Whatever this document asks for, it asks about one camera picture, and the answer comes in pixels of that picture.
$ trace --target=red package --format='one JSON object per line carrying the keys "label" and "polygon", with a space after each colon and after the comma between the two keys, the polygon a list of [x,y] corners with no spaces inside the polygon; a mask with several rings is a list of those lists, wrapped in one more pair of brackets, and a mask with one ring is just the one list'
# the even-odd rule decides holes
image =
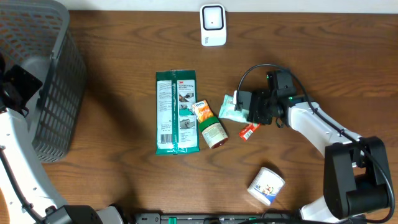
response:
{"label": "red package", "polygon": [[240,133],[239,136],[243,139],[243,141],[246,141],[249,139],[250,135],[253,134],[253,132],[259,128],[260,124],[249,124],[247,125]]}

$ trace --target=white wall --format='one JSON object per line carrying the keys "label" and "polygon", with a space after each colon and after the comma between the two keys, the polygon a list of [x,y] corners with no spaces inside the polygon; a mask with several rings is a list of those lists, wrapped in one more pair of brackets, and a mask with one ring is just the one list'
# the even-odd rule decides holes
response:
{"label": "white wall", "polygon": [[398,13],[398,0],[57,0],[68,9],[198,11],[221,3],[229,12]]}

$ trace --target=gray plastic basket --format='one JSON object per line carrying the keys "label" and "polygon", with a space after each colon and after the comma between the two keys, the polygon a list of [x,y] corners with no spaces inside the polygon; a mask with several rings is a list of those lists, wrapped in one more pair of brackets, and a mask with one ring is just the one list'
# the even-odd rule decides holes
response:
{"label": "gray plastic basket", "polygon": [[69,13],[52,0],[0,0],[0,52],[43,82],[27,103],[29,137],[42,162],[69,151],[86,83],[86,67],[68,31]]}

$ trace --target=light blue package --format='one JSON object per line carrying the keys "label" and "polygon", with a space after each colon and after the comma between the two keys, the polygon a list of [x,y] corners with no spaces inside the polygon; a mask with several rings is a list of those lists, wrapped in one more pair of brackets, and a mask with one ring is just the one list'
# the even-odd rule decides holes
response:
{"label": "light blue package", "polygon": [[242,109],[242,111],[235,111],[233,96],[225,95],[224,102],[221,105],[220,113],[218,114],[219,118],[250,124],[250,122],[247,121],[248,115],[249,111],[245,109]]}

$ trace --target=brown wooden surface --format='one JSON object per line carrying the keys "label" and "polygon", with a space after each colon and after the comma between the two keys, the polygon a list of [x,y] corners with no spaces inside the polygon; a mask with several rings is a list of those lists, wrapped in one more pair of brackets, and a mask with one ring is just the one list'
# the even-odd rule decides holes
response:
{"label": "brown wooden surface", "polygon": [[[275,125],[243,142],[244,124],[224,120],[230,139],[223,147],[209,150],[200,136],[199,153],[155,156],[156,71],[196,70],[198,99],[218,113],[224,94],[258,63],[291,68],[331,117],[380,137],[398,184],[398,16],[228,13],[226,45],[206,48],[196,12],[70,15],[90,77],[69,155],[44,167],[71,204],[260,213],[266,207],[246,189],[261,166],[279,169],[286,181],[272,208],[292,210],[320,197],[321,154],[299,133]],[[265,87],[265,72],[253,71],[244,89]]]}

